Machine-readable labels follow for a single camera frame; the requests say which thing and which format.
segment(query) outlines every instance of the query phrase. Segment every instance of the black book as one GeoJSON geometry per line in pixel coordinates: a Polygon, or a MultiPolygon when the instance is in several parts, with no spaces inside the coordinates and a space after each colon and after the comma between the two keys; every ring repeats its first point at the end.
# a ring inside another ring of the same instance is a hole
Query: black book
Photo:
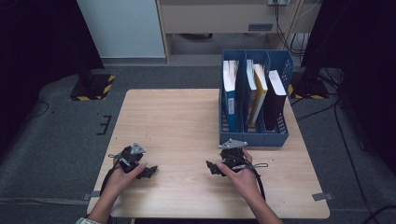
{"type": "Polygon", "coordinates": [[[262,103],[262,115],[264,118],[265,130],[273,132],[277,119],[283,112],[286,100],[286,91],[276,70],[269,72],[268,92],[262,103]]]}

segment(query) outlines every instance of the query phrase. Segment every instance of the book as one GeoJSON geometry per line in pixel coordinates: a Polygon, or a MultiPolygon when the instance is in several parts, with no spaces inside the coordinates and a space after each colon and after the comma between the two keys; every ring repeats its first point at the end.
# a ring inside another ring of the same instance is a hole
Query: book
{"type": "Polygon", "coordinates": [[[235,133],[237,130],[237,111],[235,100],[235,81],[238,71],[238,61],[223,62],[223,86],[226,104],[226,115],[229,131],[235,133]]]}
{"type": "Polygon", "coordinates": [[[273,132],[276,127],[277,119],[283,112],[287,94],[276,70],[270,71],[268,77],[268,92],[263,102],[262,116],[265,130],[273,132]]]}
{"type": "Polygon", "coordinates": [[[254,68],[254,80],[256,82],[256,98],[254,100],[254,106],[252,109],[252,116],[249,121],[249,126],[253,127],[256,123],[257,117],[262,109],[262,103],[264,102],[265,95],[268,91],[267,81],[265,80],[265,68],[260,64],[253,64],[254,68]]]}
{"type": "Polygon", "coordinates": [[[249,128],[249,122],[253,111],[254,101],[256,99],[256,81],[254,80],[254,68],[253,60],[247,60],[247,72],[245,76],[245,90],[244,90],[244,105],[243,105],[243,116],[244,116],[244,130],[247,131],[249,128]]]}

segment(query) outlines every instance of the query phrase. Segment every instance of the hand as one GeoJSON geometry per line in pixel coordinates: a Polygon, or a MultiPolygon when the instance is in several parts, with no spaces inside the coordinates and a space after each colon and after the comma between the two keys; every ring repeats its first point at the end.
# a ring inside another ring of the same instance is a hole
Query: hand
{"type": "MultiPolygon", "coordinates": [[[[253,158],[250,156],[250,154],[248,154],[244,148],[242,150],[245,154],[246,160],[252,163],[253,158]]],[[[236,173],[222,162],[217,163],[217,166],[231,179],[233,185],[236,187],[236,190],[238,190],[242,197],[245,199],[251,197],[261,197],[259,188],[257,187],[256,176],[251,170],[243,169],[236,173]]]]}
{"type": "Polygon", "coordinates": [[[115,169],[113,174],[107,180],[104,193],[111,191],[112,194],[117,196],[120,195],[131,185],[136,177],[143,172],[146,165],[146,163],[141,163],[128,174],[125,174],[120,167],[115,169]]]}

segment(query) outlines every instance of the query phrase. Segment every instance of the gray floor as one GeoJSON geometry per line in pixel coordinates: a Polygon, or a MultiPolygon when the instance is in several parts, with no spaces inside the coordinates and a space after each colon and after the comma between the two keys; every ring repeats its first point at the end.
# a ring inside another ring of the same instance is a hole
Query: gray floor
{"type": "MultiPolygon", "coordinates": [[[[254,48],[266,48],[265,45],[260,47],[261,37],[258,39],[258,47],[254,48]]],[[[177,41],[186,44],[182,37],[177,41]]],[[[77,76],[66,77],[43,88],[38,99],[41,103],[33,108],[11,153],[0,167],[0,223],[74,223],[84,216],[87,202],[81,199],[94,187],[125,92],[129,89],[219,86],[220,54],[216,50],[193,54],[203,43],[191,42],[189,47],[183,45],[184,49],[174,51],[178,53],[172,56],[169,64],[107,64],[106,70],[116,78],[109,95],[102,101],[69,101],[68,95],[77,76]],[[105,135],[97,135],[103,131],[101,123],[106,122],[105,116],[111,116],[108,130],[105,135]],[[70,205],[53,204],[52,199],[70,205]]],[[[324,100],[305,99],[292,108],[296,118],[300,118],[336,100],[336,95],[324,100]]],[[[324,220],[285,219],[284,223],[362,223],[370,216],[362,194],[372,211],[396,204],[396,176],[375,152],[360,149],[346,112],[339,106],[336,108],[349,153],[337,127],[333,107],[298,122],[319,183],[324,192],[334,197],[328,201],[331,215],[324,220]]],[[[379,223],[396,223],[396,211],[385,211],[376,219],[379,223]]],[[[120,219],[119,223],[128,221],[120,219]]]]}

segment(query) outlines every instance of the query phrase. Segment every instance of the power outlet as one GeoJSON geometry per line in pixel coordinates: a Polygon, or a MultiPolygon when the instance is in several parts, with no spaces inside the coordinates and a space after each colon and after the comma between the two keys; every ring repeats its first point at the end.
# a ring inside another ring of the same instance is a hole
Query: power outlet
{"type": "Polygon", "coordinates": [[[275,1],[277,1],[279,6],[287,6],[290,3],[290,0],[268,0],[268,5],[274,6],[275,1]]]}

